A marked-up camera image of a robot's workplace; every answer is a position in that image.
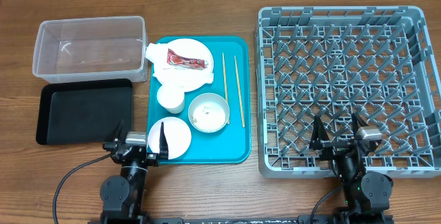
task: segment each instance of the gray plastic basket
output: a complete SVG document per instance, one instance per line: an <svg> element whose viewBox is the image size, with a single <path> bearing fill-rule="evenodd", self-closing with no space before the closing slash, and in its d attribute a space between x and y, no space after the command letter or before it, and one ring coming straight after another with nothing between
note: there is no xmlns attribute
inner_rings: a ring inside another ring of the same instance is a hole
<svg viewBox="0 0 441 224"><path fill-rule="evenodd" d="M441 174L440 77L421 9L273 7L256 30L259 169L263 176L334 176L308 148L315 114L332 141L357 112L383 133L369 171Z"/></svg>

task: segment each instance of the white round plate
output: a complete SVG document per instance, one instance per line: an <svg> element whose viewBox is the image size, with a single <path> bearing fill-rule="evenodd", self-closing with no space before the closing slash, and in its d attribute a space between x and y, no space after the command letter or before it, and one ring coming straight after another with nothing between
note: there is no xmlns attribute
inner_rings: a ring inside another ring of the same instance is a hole
<svg viewBox="0 0 441 224"><path fill-rule="evenodd" d="M175 159L184 154L190 142L192 133L188 125L176 117L165 117L157 121L149 131L147 142L152 152L159 153L159 134L161 122L164 122L164 134L168 144L168 159Z"/></svg>
<svg viewBox="0 0 441 224"><path fill-rule="evenodd" d="M186 57L186 58L195 58L195 59L204 59L208 62L207 68L202 70L202 72L211 74L213 72L213 55L209 51L206 45L201 43L200 41L194 39L176 39L174 41L170 41L168 43L168 47L173 50L177 55ZM159 83L164 84L164 80L158 79ZM191 92L193 90L199 89L204 82L194 80L192 83L187 85L183 85L184 92Z"/></svg>

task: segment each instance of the teal tray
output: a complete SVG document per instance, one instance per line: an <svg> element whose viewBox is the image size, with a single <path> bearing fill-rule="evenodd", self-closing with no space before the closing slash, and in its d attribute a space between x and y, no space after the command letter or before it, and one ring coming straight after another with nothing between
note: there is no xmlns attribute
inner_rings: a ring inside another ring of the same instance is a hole
<svg viewBox="0 0 441 224"><path fill-rule="evenodd" d="M162 164L220 164L243 162L251 152L251 110L249 100L249 64L248 46L239 37L163 37L158 43L169 43L175 39L190 38L202 42L213 54L214 81L205 84L201 88L185 93L185 108L179 114L170 114L162 108L156 100L156 93L161 84L151 76L149 112L147 118L147 133L150 128L160 119L167 116L175 116L184 120L192 132L190 147L177 159L163 161ZM192 100L203 93L216 93L225 97L223 84L222 53L225 54L225 68L227 73L228 104L230 109L229 124L215 133L202 133L190 124L188 119L188 106ZM236 69L234 67L234 55L237 58L237 66L240 77L240 89L242 90L243 114L245 128L242 128L240 117L239 96L236 82Z"/></svg>

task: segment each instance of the wooden chopstick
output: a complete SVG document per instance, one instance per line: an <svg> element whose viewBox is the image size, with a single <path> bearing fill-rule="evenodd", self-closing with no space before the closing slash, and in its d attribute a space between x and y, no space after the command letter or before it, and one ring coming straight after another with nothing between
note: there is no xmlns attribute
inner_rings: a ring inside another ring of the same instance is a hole
<svg viewBox="0 0 441 224"><path fill-rule="evenodd" d="M225 72L225 55L223 53L222 53L222 65L223 65L223 87L225 89L225 100L228 104L227 73Z"/></svg>
<svg viewBox="0 0 441 224"><path fill-rule="evenodd" d="M239 92L240 116L242 117L242 128L244 128L245 127L245 120L243 119L242 93L240 92L239 71L237 70L236 55L234 55L234 63L236 64L236 79L237 79L237 90Z"/></svg>

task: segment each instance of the wooden surface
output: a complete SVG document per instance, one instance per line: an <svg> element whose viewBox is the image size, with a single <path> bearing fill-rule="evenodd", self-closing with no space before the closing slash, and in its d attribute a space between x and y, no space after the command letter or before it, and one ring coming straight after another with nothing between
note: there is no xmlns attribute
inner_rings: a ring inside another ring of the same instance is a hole
<svg viewBox="0 0 441 224"><path fill-rule="evenodd" d="M170 35L238 35L249 46L253 148L239 165L152 168L144 209L155 217L288 217L310 213L334 179L265 179L258 171L254 29L265 6L416 5L422 8L435 57L441 59L441 0L3 0L0 3L0 223L51 223L52 197L73 167L102 156L96 143L35 142L39 97L46 82L32 75L39 24L51 19L141 15L149 41ZM135 83L134 127L145 130L149 82ZM102 210L99 188L120 167L111 160L71 176L61 190L60 223L85 223ZM397 179L391 197L396 223L441 223L441 177ZM319 213L344 205L330 198Z"/></svg>

